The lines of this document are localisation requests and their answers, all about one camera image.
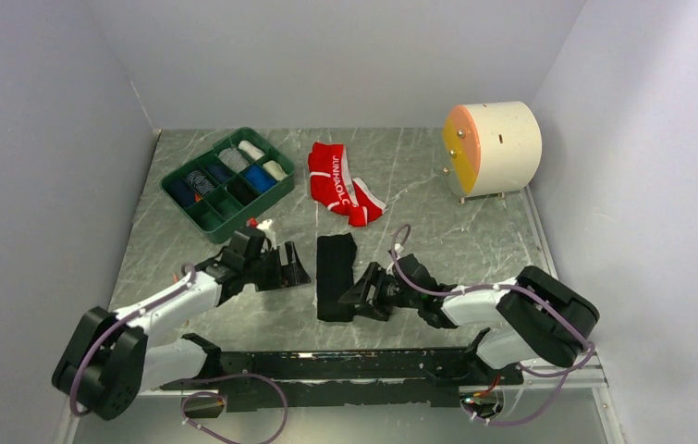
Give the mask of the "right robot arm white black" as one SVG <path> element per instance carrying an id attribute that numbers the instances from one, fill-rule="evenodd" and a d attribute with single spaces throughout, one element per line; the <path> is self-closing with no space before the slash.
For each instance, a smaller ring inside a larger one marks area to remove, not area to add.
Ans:
<path id="1" fill-rule="evenodd" d="M 600 319 L 591 302 L 537 266 L 472 288 L 438 282 L 412 254 L 387 268 L 369 264 L 337 301 L 381 321 L 395 308 L 408 308 L 431 327 L 484 328 L 464 360 L 467 377 L 478 384 L 509 364 L 536 358 L 561 368 L 575 365 Z"/>

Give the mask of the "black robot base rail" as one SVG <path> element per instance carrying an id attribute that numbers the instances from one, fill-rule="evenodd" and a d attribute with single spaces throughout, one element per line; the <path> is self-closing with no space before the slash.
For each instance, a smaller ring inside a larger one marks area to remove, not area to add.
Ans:
<path id="1" fill-rule="evenodd" d="M 281 406 L 279 393 L 255 375 L 272 379 L 291 407 L 427 403 L 456 407 L 472 393 L 520 386 L 515 365 L 480 366 L 461 347 L 345 351 L 225 351 L 210 360 L 224 382 L 176 380 L 165 390 L 215 389 L 231 413 Z"/>

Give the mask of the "black underwear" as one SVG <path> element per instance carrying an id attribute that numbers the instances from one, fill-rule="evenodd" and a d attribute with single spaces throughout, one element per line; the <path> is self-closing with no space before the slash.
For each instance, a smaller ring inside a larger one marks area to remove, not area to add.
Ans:
<path id="1" fill-rule="evenodd" d="M 316 245 L 317 318 L 331 323 L 351 322 L 355 309 L 340 297 L 354 285 L 357 246 L 350 233 L 320 236 Z"/>

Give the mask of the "red white underwear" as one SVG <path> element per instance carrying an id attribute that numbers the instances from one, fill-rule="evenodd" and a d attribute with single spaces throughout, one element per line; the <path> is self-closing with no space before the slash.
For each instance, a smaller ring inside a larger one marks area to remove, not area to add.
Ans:
<path id="1" fill-rule="evenodd" d="M 386 211 L 386 204 L 365 182 L 351 175 L 343 144 L 315 142 L 307 166 L 311 197 L 326 210 L 344 216 L 350 226 L 367 227 Z"/>

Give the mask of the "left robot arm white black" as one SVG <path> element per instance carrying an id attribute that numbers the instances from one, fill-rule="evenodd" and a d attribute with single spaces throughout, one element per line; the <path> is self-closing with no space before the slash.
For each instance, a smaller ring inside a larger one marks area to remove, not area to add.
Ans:
<path id="1" fill-rule="evenodd" d="M 115 311 L 96 306 L 81 317 L 52 375 L 72 414 L 112 420 L 148 389 L 178 381 L 210 388 L 227 373 L 220 348 L 197 334 L 169 343 L 163 337 L 248 285 L 262 292 L 311 280 L 293 242 L 277 244 L 271 229 L 251 227 L 181 271 L 181 279 L 141 302 Z"/>

